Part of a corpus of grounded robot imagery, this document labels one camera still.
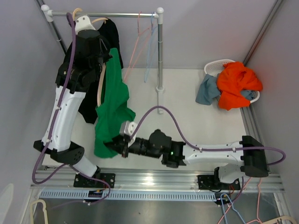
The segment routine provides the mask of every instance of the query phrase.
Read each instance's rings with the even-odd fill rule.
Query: horizontal metal rod
[[[63,11],[50,11],[50,16],[66,16],[67,12]],[[78,12],[76,15],[88,15],[90,17],[128,17],[128,18],[137,18],[138,16],[140,18],[158,18],[158,15],[156,13],[154,14],[144,14],[141,13],[87,13],[87,12]]]

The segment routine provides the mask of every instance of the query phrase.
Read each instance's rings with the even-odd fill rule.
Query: orange shirt
[[[263,85],[252,69],[244,67],[241,62],[224,64],[225,68],[218,76],[217,87],[221,92],[219,107],[230,110],[245,107],[250,101],[241,95],[242,90],[263,90]]]

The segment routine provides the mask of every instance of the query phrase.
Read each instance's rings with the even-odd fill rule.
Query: laundry basket
[[[216,77],[219,73],[221,73],[224,69],[223,65],[227,64],[229,62],[235,62],[230,59],[222,59],[214,62],[210,62],[205,65],[204,71],[206,74],[209,74],[211,76]],[[254,91],[253,96],[255,97],[253,100],[250,101],[252,104],[253,102],[256,102],[260,98],[260,92],[259,91]]]

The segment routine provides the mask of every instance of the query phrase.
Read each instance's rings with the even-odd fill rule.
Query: white pipe connector
[[[163,13],[164,13],[164,9],[162,7],[157,8],[157,15],[158,15],[157,23],[158,24],[163,24]]]
[[[41,10],[43,14],[45,15],[48,22],[53,22],[53,18],[51,17],[52,10],[50,10],[50,7],[47,5],[42,5]]]

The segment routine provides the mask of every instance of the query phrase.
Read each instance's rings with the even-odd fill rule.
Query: gray wall
[[[0,192],[14,184],[5,223],[16,224],[39,154],[33,141],[46,130],[63,52],[33,0],[5,0],[0,27]]]
[[[230,58],[242,61],[274,0],[45,0],[53,10],[151,13],[163,7],[164,67],[204,68],[208,62]],[[127,67],[137,38],[134,18],[112,18],[120,34],[121,54]],[[67,45],[71,41],[64,18],[55,18]],[[150,25],[141,20],[141,30]],[[145,67],[146,50],[136,67]]]
[[[272,167],[282,175],[290,204],[299,219],[299,1],[287,0],[253,55],[248,66],[262,80],[264,90],[254,103],[262,138],[266,145],[287,153],[284,163]],[[277,159],[280,155],[268,154]]]

